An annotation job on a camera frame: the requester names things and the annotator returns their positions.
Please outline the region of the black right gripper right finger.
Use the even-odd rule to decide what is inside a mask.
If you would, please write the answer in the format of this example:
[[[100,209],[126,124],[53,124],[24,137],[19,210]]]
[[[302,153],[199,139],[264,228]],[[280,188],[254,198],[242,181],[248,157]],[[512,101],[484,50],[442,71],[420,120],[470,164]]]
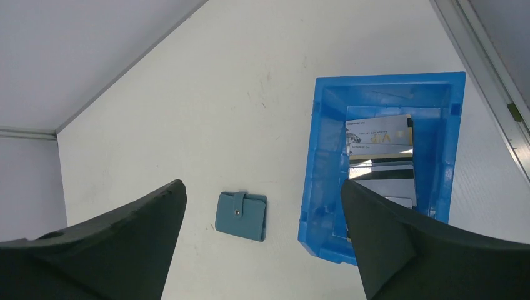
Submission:
[[[528,299],[529,245],[483,236],[347,180],[341,200],[368,299]]]

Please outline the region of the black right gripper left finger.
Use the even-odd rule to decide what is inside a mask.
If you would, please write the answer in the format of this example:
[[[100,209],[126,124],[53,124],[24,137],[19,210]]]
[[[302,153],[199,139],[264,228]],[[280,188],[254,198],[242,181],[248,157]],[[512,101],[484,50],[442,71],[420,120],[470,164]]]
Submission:
[[[1,243],[2,299],[160,299],[186,210],[174,180],[37,239]]]

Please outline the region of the white card with black stripe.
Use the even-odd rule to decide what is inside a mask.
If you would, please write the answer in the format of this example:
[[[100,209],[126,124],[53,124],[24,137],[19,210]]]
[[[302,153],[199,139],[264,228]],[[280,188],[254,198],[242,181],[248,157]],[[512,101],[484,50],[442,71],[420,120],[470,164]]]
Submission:
[[[412,165],[350,167],[349,179],[409,209],[418,205]]]

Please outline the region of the teal leather card holder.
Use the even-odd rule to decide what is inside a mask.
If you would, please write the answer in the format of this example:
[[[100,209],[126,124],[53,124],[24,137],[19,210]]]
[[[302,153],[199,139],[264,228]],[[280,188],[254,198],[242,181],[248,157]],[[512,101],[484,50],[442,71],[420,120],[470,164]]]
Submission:
[[[216,210],[215,230],[252,241],[266,238],[268,199],[247,192],[222,192]]]

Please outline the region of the blue plastic bin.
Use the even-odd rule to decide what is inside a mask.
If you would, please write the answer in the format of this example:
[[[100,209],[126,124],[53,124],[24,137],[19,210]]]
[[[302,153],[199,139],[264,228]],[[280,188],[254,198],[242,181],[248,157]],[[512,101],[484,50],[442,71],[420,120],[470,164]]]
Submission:
[[[348,177],[348,120],[410,115],[416,211],[449,221],[465,85],[463,71],[316,79],[297,237],[309,254],[357,263],[340,197]]]

